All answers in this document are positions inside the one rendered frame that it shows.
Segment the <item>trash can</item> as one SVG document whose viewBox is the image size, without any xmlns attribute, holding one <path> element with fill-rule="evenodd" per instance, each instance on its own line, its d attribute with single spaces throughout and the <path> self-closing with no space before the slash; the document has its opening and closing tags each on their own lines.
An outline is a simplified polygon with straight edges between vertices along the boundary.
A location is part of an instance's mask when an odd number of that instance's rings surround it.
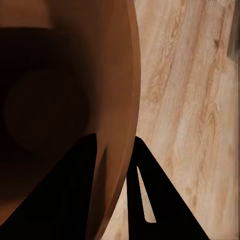
<svg viewBox="0 0 240 240">
<path fill-rule="evenodd" d="M 0 227 L 96 133 L 84 240 L 101 240 L 127 178 L 140 97 L 134 0 L 0 0 Z"/>
</svg>

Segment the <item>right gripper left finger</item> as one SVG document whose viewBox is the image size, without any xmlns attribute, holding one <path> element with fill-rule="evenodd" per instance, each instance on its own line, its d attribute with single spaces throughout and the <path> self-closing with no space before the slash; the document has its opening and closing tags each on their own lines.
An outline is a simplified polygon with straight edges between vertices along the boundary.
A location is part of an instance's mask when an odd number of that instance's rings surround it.
<svg viewBox="0 0 240 240">
<path fill-rule="evenodd" d="M 85 240 L 96 157 L 96 133 L 80 138 L 0 226 L 0 240 Z"/>
</svg>

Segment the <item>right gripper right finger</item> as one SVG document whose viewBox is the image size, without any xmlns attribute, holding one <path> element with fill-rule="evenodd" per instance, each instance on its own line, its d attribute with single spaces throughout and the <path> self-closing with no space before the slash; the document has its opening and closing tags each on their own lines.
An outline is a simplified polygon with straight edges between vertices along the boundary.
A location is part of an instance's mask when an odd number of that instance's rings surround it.
<svg viewBox="0 0 240 240">
<path fill-rule="evenodd" d="M 156 223 L 145 220 L 137 166 Z M 126 186 L 129 240 L 210 240 L 145 142 L 137 136 Z"/>
</svg>

